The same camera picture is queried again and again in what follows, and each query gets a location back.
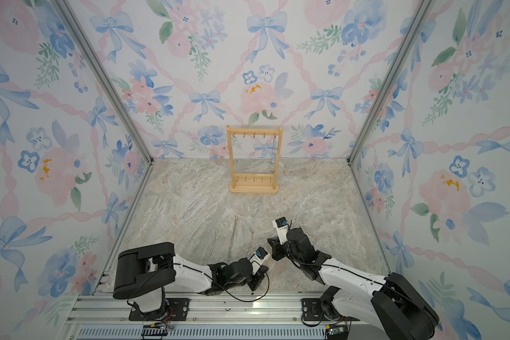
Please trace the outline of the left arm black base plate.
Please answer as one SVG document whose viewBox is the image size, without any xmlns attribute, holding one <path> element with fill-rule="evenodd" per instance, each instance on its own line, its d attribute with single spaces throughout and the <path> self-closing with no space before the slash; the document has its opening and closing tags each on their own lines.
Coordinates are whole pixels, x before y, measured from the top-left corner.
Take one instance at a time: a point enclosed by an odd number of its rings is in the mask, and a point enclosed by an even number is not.
<svg viewBox="0 0 510 340">
<path fill-rule="evenodd" d="M 157 299 L 157 306 L 149 303 L 138 303 L 136 300 L 129 302 L 131 307 L 128 317 L 133 322 L 148 321 L 186 321 L 191 300 L 188 298 L 166 298 Z"/>
</svg>

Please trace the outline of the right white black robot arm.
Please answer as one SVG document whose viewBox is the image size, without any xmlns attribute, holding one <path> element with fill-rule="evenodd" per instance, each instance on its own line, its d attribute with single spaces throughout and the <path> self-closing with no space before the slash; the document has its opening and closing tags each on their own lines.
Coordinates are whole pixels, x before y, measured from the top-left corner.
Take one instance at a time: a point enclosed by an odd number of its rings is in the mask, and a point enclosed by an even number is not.
<svg viewBox="0 0 510 340">
<path fill-rule="evenodd" d="M 289 259 L 312 281 L 327 286 L 320 301 L 332 319 L 352 317 L 389 339 L 431 339 L 440 323 L 432 306 L 399 273 L 369 274 L 314 248 L 301 228 L 277 229 L 267 240 L 274 260 Z"/>
</svg>

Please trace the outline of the wooden jewelry display stand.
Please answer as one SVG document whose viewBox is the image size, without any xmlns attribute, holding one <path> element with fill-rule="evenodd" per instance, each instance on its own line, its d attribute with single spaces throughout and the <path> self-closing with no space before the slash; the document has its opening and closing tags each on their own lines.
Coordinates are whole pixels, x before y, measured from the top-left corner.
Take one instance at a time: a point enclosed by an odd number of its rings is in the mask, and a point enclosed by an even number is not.
<svg viewBox="0 0 510 340">
<path fill-rule="evenodd" d="M 248 157 L 235 157 L 235 146 L 251 138 Z M 283 128 L 227 127 L 230 183 L 233 194 L 277 194 Z"/>
</svg>

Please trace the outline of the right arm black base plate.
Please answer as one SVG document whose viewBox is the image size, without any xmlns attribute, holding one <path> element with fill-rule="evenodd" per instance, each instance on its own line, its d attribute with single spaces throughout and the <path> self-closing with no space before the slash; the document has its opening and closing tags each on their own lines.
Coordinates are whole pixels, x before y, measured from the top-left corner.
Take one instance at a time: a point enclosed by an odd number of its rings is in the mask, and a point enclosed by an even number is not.
<svg viewBox="0 0 510 340">
<path fill-rule="evenodd" d="M 319 298 L 303 298 L 301 301 L 301 322 L 314 327 L 319 324 L 338 324 L 340 322 L 357 322 L 353 317 L 331 316 L 325 312 Z"/>
</svg>

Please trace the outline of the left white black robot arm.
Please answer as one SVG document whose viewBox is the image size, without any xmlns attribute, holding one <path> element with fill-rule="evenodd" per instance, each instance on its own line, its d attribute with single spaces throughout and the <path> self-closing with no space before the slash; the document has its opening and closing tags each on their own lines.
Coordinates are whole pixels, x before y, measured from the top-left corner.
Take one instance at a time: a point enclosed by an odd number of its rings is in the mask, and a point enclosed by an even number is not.
<svg viewBox="0 0 510 340">
<path fill-rule="evenodd" d="M 118 255 L 113 298 L 131 307 L 130 320 L 157 319 L 171 309 L 166 286 L 175 284 L 203 296 L 230 296 L 231 289 L 242 286 L 255 291 L 268 277 L 264 263 L 269 257 L 259 247 L 250 258 L 202 266 L 179 256 L 171 242 L 128 249 Z"/>
</svg>

